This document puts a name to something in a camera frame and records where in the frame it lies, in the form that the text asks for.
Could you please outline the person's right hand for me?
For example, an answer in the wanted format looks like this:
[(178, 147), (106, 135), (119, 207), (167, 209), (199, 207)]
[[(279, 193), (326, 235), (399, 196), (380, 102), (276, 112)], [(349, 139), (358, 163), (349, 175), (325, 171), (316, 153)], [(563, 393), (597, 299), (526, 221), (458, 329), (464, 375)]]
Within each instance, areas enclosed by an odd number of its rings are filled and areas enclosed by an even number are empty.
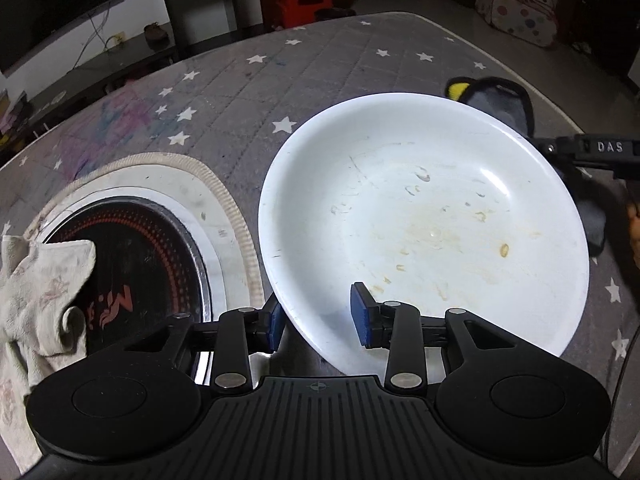
[(629, 245), (634, 256), (634, 263), (640, 268), (640, 210), (636, 202), (627, 203)]

